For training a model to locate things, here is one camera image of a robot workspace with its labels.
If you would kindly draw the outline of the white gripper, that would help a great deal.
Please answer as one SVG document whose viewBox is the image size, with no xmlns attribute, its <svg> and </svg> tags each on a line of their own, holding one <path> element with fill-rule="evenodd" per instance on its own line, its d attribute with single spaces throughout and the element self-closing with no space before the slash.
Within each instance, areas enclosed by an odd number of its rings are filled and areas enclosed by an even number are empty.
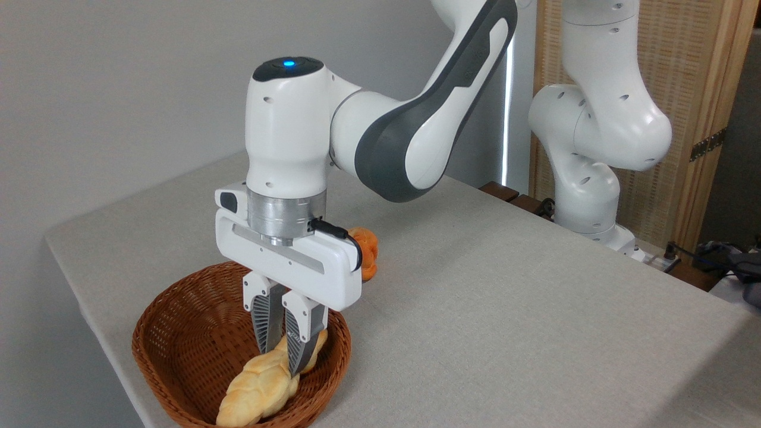
<svg viewBox="0 0 761 428">
<path fill-rule="evenodd" d="M 288 368 L 294 377 L 307 366 L 319 333 L 327 328 L 327 307 L 342 311 L 359 300 L 361 252 L 323 231 L 297 238 L 291 246 L 275 246 L 249 228 L 241 182 L 217 189 L 215 203 L 218 249 L 254 271 L 244 275 L 243 301 L 259 352 L 272 351 L 282 339 L 285 309 Z"/>
</svg>

